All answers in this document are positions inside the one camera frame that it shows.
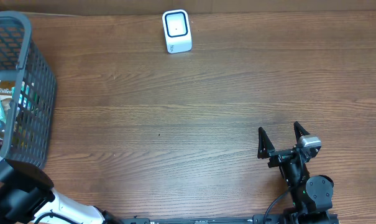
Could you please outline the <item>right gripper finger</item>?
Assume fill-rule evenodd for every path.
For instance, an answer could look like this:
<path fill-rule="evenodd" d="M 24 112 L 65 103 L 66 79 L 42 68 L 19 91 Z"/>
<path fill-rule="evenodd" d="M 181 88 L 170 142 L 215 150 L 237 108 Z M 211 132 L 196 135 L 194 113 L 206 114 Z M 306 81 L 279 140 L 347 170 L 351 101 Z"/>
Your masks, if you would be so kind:
<path fill-rule="evenodd" d="M 298 121 L 294 122 L 293 127 L 297 143 L 303 142 L 303 136 L 310 135 L 310 133 L 304 127 L 302 127 L 302 125 Z"/>
<path fill-rule="evenodd" d="M 258 153 L 257 157 L 259 159 L 266 159 L 271 156 L 271 153 L 275 152 L 275 148 L 270 141 L 269 137 L 267 136 L 266 131 L 263 127 L 258 129 L 259 132 L 259 146 L 258 146 Z"/>

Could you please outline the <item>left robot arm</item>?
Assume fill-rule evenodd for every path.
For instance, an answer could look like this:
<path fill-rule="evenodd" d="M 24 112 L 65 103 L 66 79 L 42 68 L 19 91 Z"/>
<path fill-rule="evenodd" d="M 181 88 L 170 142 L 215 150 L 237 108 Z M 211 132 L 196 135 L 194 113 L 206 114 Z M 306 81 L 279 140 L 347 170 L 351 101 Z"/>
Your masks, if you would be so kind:
<path fill-rule="evenodd" d="M 37 166 L 0 156 L 0 223 L 121 223 L 105 210 L 78 203 L 54 189 Z"/>

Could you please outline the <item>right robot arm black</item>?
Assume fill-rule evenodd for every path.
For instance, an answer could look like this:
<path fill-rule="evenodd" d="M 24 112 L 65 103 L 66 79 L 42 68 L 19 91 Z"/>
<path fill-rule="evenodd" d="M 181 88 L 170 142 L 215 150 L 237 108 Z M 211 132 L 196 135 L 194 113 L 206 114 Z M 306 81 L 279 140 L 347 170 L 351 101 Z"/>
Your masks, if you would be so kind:
<path fill-rule="evenodd" d="M 291 149 L 280 151 L 274 148 L 264 128 L 258 129 L 257 157 L 268 159 L 269 168 L 278 167 L 288 188 L 269 205 L 264 215 L 253 218 L 254 223 L 339 223 L 337 215 L 329 213 L 334 193 L 333 180 L 326 175 L 310 176 L 306 167 L 306 163 L 320 151 L 321 140 L 297 121 L 293 127 L 296 144 Z M 286 195 L 291 195 L 293 207 L 284 209 L 282 214 L 271 216 L 272 208 Z"/>

